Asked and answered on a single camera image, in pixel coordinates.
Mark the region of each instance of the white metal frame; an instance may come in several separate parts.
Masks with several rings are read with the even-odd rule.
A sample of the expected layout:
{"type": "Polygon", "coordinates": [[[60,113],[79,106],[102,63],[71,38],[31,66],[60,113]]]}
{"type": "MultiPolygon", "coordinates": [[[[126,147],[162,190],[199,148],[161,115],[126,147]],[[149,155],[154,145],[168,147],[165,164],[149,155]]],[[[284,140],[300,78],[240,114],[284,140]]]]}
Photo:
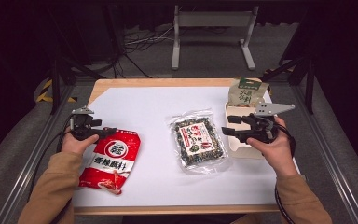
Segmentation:
{"type": "Polygon", "coordinates": [[[179,7],[175,6],[174,12],[174,42],[172,53],[172,69],[179,69],[179,53],[180,39],[179,27],[195,27],[195,26],[244,26],[247,27],[246,37],[240,39],[241,48],[245,60],[250,70],[255,70],[251,52],[249,50],[249,42],[252,31],[255,26],[258,7],[254,7],[253,11],[179,11],[179,7]]]}

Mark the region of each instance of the forearm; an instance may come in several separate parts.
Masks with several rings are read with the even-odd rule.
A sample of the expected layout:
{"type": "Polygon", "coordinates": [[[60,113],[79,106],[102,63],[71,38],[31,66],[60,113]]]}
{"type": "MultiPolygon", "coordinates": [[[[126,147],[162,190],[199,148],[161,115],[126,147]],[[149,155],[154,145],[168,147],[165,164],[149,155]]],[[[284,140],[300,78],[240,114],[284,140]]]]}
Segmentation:
{"type": "Polygon", "coordinates": [[[21,212],[19,223],[50,223],[72,198],[81,162],[82,157],[75,153],[52,156],[21,212]]]}
{"type": "Polygon", "coordinates": [[[301,175],[278,177],[277,190],[284,209],[295,223],[332,223],[301,175]]]}

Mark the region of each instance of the seaweed package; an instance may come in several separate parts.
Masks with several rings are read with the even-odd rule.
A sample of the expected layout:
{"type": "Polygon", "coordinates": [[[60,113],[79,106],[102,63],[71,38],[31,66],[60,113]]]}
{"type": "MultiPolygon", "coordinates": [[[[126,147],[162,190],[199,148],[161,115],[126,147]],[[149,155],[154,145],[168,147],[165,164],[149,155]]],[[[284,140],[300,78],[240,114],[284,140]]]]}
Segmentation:
{"type": "Polygon", "coordinates": [[[177,154],[186,171],[214,173],[227,159],[227,152],[213,124],[211,109],[189,111],[172,117],[177,154]]]}

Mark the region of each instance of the white paper sheet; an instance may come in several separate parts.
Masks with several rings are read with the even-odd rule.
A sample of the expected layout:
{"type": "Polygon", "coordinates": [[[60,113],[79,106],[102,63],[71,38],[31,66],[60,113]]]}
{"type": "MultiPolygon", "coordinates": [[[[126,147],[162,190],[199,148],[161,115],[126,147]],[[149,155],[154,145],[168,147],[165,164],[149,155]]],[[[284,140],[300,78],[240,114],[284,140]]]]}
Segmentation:
{"type": "MultiPolygon", "coordinates": [[[[180,168],[176,145],[167,124],[171,116],[211,108],[225,147],[225,104],[228,87],[113,88],[89,108],[104,127],[137,132],[141,146],[122,194],[79,188],[75,207],[275,204],[275,173],[265,160],[232,159],[221,173],[187,175],[180,168]]],[[[93,147],[85,153],[90,158],[93,147]]]]}

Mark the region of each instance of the circular logo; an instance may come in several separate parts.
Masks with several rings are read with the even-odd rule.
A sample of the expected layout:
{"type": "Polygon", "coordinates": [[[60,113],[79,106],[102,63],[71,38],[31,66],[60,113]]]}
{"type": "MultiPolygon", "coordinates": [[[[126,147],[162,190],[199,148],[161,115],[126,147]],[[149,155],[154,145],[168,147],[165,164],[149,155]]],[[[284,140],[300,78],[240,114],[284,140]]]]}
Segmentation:
{"type": "Polygon", "coordinates": [[[121,158],[129,151],[127,145],[120,140],[113,140],[106,144],[105,153],[112,158],[121,158]]]}

